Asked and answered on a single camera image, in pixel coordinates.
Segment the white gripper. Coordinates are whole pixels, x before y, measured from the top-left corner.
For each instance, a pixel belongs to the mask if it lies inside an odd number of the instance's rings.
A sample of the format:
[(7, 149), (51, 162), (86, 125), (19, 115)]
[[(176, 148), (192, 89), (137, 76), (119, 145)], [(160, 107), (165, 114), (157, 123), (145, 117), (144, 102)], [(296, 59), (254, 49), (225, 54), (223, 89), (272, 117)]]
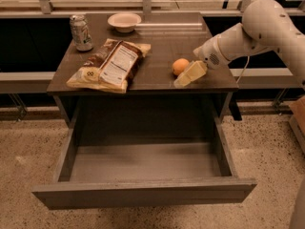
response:
[(176, 88), (184, 88), (204, 76), (208, 68), (217, 69), (221, 66), (227, 66), (230, 63), (230, 60), (220, 50), (218, 35), (210, 38), (203, 45), (194, 49), (193, 53), (199, 60), (192, 61), (175, 79), (173, 84)]

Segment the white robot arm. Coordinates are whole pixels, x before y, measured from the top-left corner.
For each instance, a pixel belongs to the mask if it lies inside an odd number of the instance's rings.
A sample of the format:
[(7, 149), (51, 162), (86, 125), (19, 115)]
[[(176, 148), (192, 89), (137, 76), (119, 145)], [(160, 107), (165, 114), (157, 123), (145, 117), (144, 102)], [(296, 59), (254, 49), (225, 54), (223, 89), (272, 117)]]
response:
[[(243, 31), (275, 51), (299, 80), (304, 79), (304, 35), (274, 0), (256, 0), (242, 17)], [(194, 206), (185, 229), (304, 228), (304, 166), (287, 115), (224, 119), (237, 173), (254, 175), (257, 186), (242, 203)]]

